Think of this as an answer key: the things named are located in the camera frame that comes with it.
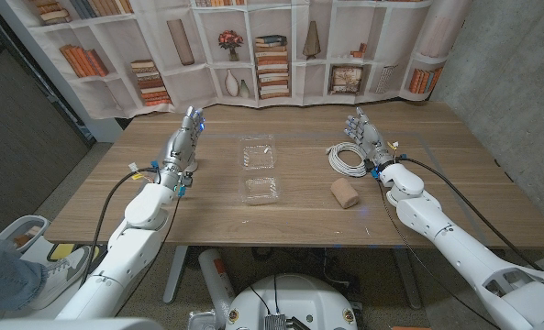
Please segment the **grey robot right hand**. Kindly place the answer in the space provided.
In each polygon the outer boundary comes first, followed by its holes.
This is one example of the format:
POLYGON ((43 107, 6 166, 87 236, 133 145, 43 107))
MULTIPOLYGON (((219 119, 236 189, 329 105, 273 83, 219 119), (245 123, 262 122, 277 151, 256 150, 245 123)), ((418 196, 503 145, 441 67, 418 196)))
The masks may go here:
POLYGON ((370 122, 369 117, 360 107, 356 108, 356 115, 349 115, 344 132, 361 148, 366 159, 375 166, 382 166, 392 162, 394 157, 389 153, 382 135, 370 122))

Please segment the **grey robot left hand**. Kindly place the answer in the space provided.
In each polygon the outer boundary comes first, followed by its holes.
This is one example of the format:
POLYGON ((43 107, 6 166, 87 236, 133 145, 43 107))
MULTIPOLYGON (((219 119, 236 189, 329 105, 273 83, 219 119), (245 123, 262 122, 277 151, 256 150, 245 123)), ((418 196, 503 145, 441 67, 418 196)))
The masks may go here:
POLYGON ((165 145, 165 156, 160 169, 161 184, 174 184, 180 172, 197 170, 195 149, 204 130, 202 108, 189 106, 181 127, 174 132, 165 145))

